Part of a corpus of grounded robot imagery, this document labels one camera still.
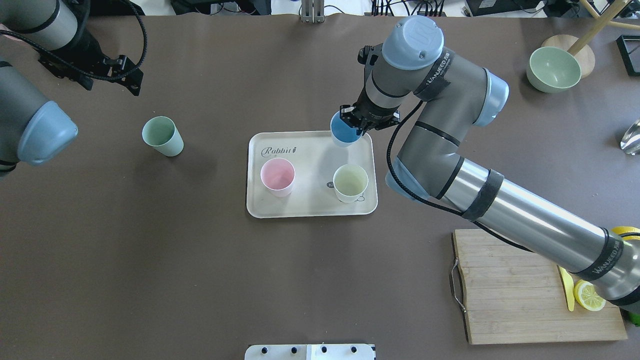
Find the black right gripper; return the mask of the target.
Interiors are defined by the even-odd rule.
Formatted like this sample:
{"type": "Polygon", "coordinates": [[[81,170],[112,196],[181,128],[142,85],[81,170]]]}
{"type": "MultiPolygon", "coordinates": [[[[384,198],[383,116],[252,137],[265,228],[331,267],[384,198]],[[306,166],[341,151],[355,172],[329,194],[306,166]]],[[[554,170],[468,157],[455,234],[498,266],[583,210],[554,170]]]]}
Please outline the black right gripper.
{"type": "Polygon", "coordinates": [[[361,137],[368,130],[382,130],[400,123],[398,107],[384,108],[376,105],[362,89],[353,105],[344,104],[339,107],[339,117],[346,125],[356,128],[356,135],[361,137]]]}

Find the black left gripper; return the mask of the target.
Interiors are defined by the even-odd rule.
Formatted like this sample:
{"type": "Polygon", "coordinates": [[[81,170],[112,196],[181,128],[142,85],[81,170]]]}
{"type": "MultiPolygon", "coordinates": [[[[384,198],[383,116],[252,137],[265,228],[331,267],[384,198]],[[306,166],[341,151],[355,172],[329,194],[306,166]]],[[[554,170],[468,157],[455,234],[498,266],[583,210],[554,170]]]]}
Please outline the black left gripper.
{"type": "MultiPolygon", "coordinates": [[[[82,75],[55,59],[44,51],[39,50],[38,62],[59,79],[68,78],[77,82],[87,91],[93,87],[93,79],[82,75]]],[[[128,71],[131,68],[131,60],[126,55],[119,55],[117,58],[109,58],[103,54],[98,41],[89,30],[82,30],[76,34],[71,41],[62,48],[52,51],[61,59],[76,68],[96,76],[108,76],[110,71],[128,71]]],[[[135,69],[129,75],[122,77],[119,84],[124,86],[133,96],[139,96],[144,73],[140,69],[135,69]]]]}

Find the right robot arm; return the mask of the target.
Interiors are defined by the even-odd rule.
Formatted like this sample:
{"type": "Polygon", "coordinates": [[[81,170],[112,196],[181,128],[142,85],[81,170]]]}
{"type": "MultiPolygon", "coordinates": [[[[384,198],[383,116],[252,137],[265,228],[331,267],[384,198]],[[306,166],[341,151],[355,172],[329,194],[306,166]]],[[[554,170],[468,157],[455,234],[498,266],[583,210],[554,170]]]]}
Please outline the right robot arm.
{"type": "Polygon", "coordinates": [[[338,112],[357,134],[400,130],[411,117],[400,116],[400,105],[410,95],[419,100],[414,109],[420,114],[398,155],[386,154],[389,187],[537,253],[593,284],[611,304],[639,312],[637,241],[624,241],[458,153],[472,126],[488,125],[505,107],[505,80],[447,48],[441,28],[418,15],[398,21],[383,43],[362,47],[358,62],[363,89],[338,112]]]}

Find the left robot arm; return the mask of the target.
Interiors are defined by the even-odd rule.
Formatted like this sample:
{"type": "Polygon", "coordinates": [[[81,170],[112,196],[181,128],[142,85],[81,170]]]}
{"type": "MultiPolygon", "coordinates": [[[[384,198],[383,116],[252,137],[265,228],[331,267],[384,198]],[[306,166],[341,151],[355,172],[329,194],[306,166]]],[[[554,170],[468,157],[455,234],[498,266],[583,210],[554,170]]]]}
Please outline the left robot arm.
{"type": "MultiPolygon", "coordinates": [[[[91,90],[94,80],[120,84],[138,96],[142,60],[103,53],[87,29],[89,0],[3,0],[2,35],[29,44],[39,63],[59,79],[91,90]]],[[[0,69],[1,175],[19,163],[39,166],[61,153],[78,136],[78,126],[6,59],[0,69]]]]}

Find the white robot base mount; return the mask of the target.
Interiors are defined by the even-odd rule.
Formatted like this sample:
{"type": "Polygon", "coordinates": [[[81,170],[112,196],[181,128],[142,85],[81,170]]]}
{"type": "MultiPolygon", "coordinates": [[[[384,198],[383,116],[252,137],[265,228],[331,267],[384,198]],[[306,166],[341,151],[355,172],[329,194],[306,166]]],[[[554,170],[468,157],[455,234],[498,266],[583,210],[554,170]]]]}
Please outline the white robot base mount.
{"type": "Polygon", "coordinates": [[[245,360],[375,360],[375,346],[366,343],[254,344],[245,360]]]}

